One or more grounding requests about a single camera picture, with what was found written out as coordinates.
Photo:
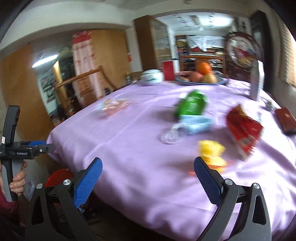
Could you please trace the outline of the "person's left hand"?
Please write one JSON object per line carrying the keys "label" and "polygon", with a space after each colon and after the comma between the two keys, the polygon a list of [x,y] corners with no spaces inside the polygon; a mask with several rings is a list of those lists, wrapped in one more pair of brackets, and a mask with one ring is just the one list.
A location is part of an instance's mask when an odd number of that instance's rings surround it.
{"label": "person's left hand", "polygon": [[13,181],[9,184],[9,188],[10,190],[15,193],[18,197],[20,197],[24,190],[25,190],[25,177],[26,177],[26,170],[25,168],[27,168],[28,164],[26,161],[23,161],[22,164],[22,168],[20,170],[19,173],[17,173],[14,178]]}

